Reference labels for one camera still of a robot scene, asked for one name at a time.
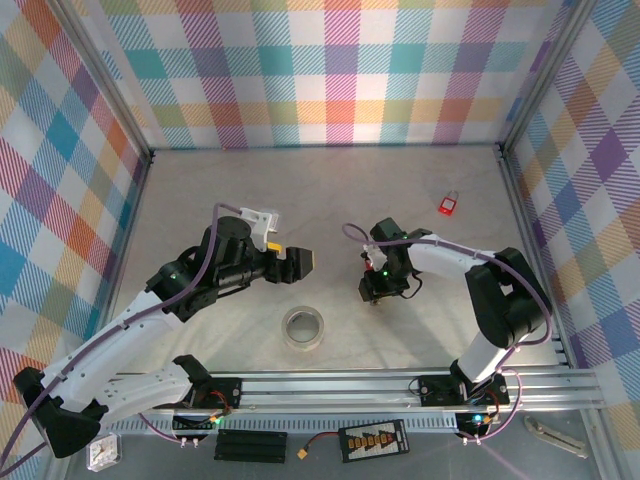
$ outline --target tape roll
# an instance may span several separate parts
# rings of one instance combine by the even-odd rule
[[[298,352],[316,348],[324,336],[324,320],[315,308],[301,306],[289,310],[282,319],[282,336]]]

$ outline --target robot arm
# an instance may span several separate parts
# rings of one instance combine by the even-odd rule
[[[218,408],[221,399],[210,395],[218,390],[231,406],[238,406],[241,380],[213,379],[190,355],[178,357],[156,372],[119,381],[111,379],[146,346],[170,331],[185,328],[193,315],[219,298],[248,288],[258,278],[271,283],[294,283],[311,272],[311,251],[289,247],[286,258],[281,259],[280,247],[267,244],[267,233],[274,230],[274,214],[248,209],[241,212],[241,218],[218,220],[213,256],[204,276],[187,295],[135,323],[126,322],[134,314],[171,299],[196,278],[211,241],[211,227],[205,230],[199,246],[185,250],[162,266],[124,312],[75,352],[44,371],[29,367],[16,375],[14,384],[27,406],[43,390],[55,385],[32,419],[56,457],[66,457],[83,448],[98,434],[101,424],[157,405],[187,400],[196,408]],[[92,344],[105,334],[109,334],[106,340]],[[65,367],[73,360],[77,363],[65,374]]]
[[[375,242],[420,239],[429,243],[366,246],[363,257],[367,270],[359,287],[364,301],[377,303],[383,297],[402,294],[409,289],[410,275],[429,272],[454,279],[464,275],[480,329],[469,349],[451,366],[453,376],[463,384],[464,397],[490,381],[513,347],[544,323],[540,307],[526,288],[479,257],[495,258],[518,272],[551,311],[551,303],[533,271],[514,248],[497,253],[478,251],[477,256],[469,256],[438,245],[442,239],[428,230],[406,233],[391,218],[376,224],[370,233]],[[503,287],[511,291],[505,293]]]

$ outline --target circuit board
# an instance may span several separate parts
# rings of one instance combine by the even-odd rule
[[[341,428],[338,437],[344,463],[409,453],[404,420]]]

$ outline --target colorful plaid wall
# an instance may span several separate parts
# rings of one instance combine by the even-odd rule
[[[0,0],[0,446],[24,413],[15,373],[95,327],[138,157],[45,0]]]
[[[171,148],[493,143],[563,4],[73,3],[149,142]]]
[[[640,478],[640,1],[598,2],[516,152],[578,364]]]

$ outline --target red padlock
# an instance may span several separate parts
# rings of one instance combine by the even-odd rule
[[[451,216],[457,204],[458,204],[458,192],[456,192],[455,190],[451,190],[442,199],[442,203],[440,204],[438,211],[444,215]]]

